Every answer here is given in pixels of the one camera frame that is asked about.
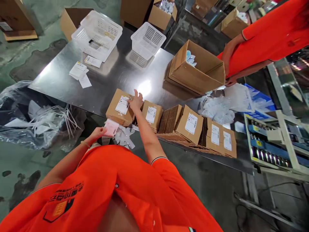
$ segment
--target yellow label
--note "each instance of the yellow label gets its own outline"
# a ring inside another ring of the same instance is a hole
[[[260,147],[262,147],[261,141],[257,141],[257,145],[260,146]]]

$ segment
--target sticker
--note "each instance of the sticker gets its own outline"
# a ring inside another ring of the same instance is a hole
[[[128,108],[129,108],[129,103],[128,103],[128,100],[129,98],[122,95],[117,106],[116,106],[116,109],[118,112],[126,115],[127,111],[128,111]]]
[[[195,128],[197,124],[197,117],[191,113],[189,113],[188,120],[185,126],[185,129],[194,135]]]
[[[13,29],[6,23],[6,22],[0,22],[0,27],[2,27],[5,31],[12,31]]]
[[[260,147],[262,147],[261,141],[258,141],[258,140],[257,140],[257,145],[260,146]]]
[[[151,106],[148,106],[146,120],[150,123],[153,123],[155,121],[155,113],[157,109]]]
[[[217,144],[217,145],[220,144],[220,141],[219,141],[219,127],[217,127],[214,124],[211,125],[211,142],[214,143],[214,144]]]
[[[227,150],[232,151],[232,140],[231,140],[231,134],[227,133],[227,132],[223,132],[223,136],[224,136],[224,148]]]

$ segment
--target open cardboard box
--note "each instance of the open cardboard box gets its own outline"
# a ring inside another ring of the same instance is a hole
[[[195,55],[195,67],[186,61],[187,50]],[[168,77],[186,88],[205,94],[225,84],[224,62],[188,40],[172,60]]]
[[[167,25],[173,17],[174,21],[176,21],[177,18],[177,8],[176,4],[174,4],[173,12],[172,14],[168,14],[161,10],[159,7],[155,6],[156,3],[160,2],[161,0],[154,0],[154,5],[152,6],[148,22],[151,23],[152,25],[159,27],[163,31],[167,28]]]
[[[242,30],[250,25],[250,19],[248,17],[248,23],[242,21],[237,17],[237,9],[234,9],[229,13],[221,23],[221,31],[231,39],[242,33]]]
[[[92,11],[92,8],[64,8],[60,20],[61,30],[68,41],[80,26],[80,22]]]

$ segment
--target plastic wrap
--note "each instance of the plastic wrap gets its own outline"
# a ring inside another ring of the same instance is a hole
[[[44,94],[29,89],[31,83],[20,81],[0,94],[0,140],[34,150],[60,148],[70,151],[84,130],[85,111],[68,104],[65,107],[55,105]],[[30,102],[41,108],[40,113],[32,117],[29,114]],[[28,125],[5,126],[12,124],[13,120]]]

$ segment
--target orange shirt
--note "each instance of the orange shirt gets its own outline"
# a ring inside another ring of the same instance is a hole
[[[309,45],[309,28],[300,30],[305,0],[289,0],[242,31],[245,42],[235,49],[229,74],[233,76],[257,63],[277,61]]]
[[[87,152],[62,184],[39,189],[16,206],[0,231],[97,231],[114,191],[140,231],[222,232],[170,161],[161,157],[149,165],[117,145]]]

